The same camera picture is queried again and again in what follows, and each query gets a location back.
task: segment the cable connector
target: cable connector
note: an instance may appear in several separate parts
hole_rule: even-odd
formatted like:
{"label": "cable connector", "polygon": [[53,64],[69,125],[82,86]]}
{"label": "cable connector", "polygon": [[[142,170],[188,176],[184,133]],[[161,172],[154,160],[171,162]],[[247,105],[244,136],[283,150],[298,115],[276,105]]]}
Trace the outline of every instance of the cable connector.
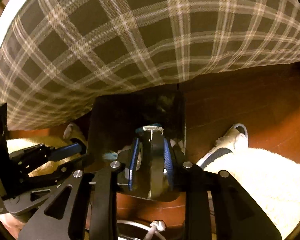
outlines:
{"label": "cable connector", "polygon": [[166,224],[162,220],[153,221],[150,226],[156,226],[159,232],[166,230]]}

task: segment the plaid blanket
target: plaid blanket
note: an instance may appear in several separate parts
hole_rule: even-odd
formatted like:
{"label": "plaid blanket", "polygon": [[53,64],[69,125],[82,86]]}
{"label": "plaid blanket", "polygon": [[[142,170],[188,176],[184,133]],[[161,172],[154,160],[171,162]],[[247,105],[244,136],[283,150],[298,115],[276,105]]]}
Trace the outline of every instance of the plaid blanket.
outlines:
{"label": "plaid blanket", "polygon": [[297,61],[297,0],[28,0],[0,49],[0,103],[9,129],[40,129],[97,96]]}

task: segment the metal bolt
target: metal bolt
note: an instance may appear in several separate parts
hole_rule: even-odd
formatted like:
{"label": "metal bolt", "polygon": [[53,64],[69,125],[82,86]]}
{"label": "metal bolt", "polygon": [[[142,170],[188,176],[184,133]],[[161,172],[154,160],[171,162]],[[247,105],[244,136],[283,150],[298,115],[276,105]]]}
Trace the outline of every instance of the metal bolt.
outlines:
{"label": "metal bolt", "polygon": [[83,174],[83,171],[77,170],[77,171],[75,171],[75,172],[73,173],[73,176],[74,176],[75,178],[79,178],[79,177],[82,176],[82,174]]}
{"label": "metal bolt", "polygon": [[191,162],[184,162],[183,163],[183,166],[187,169],[191,168],[192,167],[192,163]]}
{"label": "metal bolt", "polygon": [[114,161],[110,163],[111,168],[118,168],[120,167],[121,163],[119,161]]}
{"label": "metal bolt", "polygon": [[228,171],[220,171],[220,176],[223,178],[229,177],[229,172]]}

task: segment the white fluffy rug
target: white fluffy rug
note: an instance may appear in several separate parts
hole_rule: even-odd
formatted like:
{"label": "white fluffy rug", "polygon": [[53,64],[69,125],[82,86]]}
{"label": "white fluffy rug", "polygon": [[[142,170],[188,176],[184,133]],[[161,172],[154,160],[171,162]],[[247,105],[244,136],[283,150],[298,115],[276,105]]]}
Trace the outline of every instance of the white fluffy rug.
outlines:
{"label": "white fluffy rug", "polygon": [[226,154],[205,169],[227,170],[253,197],[285,239],[300,221],[300,164],[278,154],[248,148]]}

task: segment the white sneaker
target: white sneaker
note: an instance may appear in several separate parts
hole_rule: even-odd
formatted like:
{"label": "white sneaker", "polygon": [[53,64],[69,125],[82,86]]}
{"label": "white sneaker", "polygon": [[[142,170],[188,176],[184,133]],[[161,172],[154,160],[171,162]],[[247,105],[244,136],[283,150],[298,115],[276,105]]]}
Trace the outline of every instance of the white sneaker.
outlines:
{"label": "white sneaker", "polygon": [[66,140],[71,140],[71,139],[78,139],[82,141],[82,143],[87,146],[87,141],[84,138],[84,135],[82,131],[80,130],[79,126],[77,126],[75,123],[70,123],[66,127],[64,133],[63,133],[63,138]]}
{"label": "white sneaker", "polygon": [[215,147],[197,161],[197,165],[204,169],[208,164],[225,154],[247,148],[247,128],[241,123],[234,124],[223,137],[216,140]]}

